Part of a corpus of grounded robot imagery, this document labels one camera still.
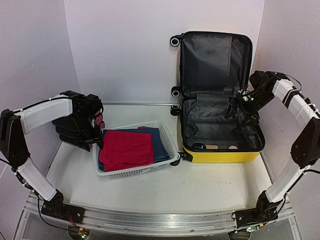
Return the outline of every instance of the blue cloth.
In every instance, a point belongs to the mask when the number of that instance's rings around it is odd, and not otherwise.
[[[118,129],[117,131],[131,132],[131,133],[141,133],[141,134],[151,134],[152,135],[152,146],[154,152],[154,162],[162,162],[170,159],[164,145],[162,144],[160,138],[159,128],[139,128],[139,129]]]
[[[100,162],[99,159],[100,159],[100,152],[101,152],[101,149],[99,149],[99,157],[98,157],[98,168],[100,171],[102,172],[105,172],[105,164],[103,162]]]

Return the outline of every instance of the white wall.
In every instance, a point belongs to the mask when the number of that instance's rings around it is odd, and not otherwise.
[[[296,77],[302,93],[320,108],[320,1],[266,0],[254,70]],[[285,167],[291,145],[301,132],[283,104],[273,100],[260,114],[266,137],[264,154],[274,177]],[[320,169],[320,162],[315,166]],[[289,195],[302,237],[320,236],[320,176],[308,174]]]
[[[1,1],[0,33],[0,111],[80,90],[63,0]],[[46,173],[60,145],[53,125],[35,129],[27,144]],[[0,162],[0,230],[7,240],[14,235],[28,192]]]
[[[172,103],[176,48],[187,31],[244,34],[257,46],[264,0],[65,0],[82,92],[104,102]]]

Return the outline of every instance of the suitcase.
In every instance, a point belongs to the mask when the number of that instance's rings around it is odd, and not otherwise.
[[[265,146],[259,125],[239,129],[246,113],[237,110],[225,117],[230,100],[248,87],[253,46],[244,35],[189,31],[171,37],[180,44],[180,87],[173,97],[183,96],[180,115],[184,159],[194,163],[253,161]]]

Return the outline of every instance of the red cloth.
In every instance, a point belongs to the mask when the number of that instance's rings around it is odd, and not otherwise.
[[[108,130],[99,161],[111,172],[154,163],[152,134]]]

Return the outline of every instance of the suitcase lid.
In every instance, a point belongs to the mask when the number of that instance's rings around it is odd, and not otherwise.
[[[180,82],[184,97],[234,97],[249,81],[253,45],[247,36],[189,31],[181,37]]]

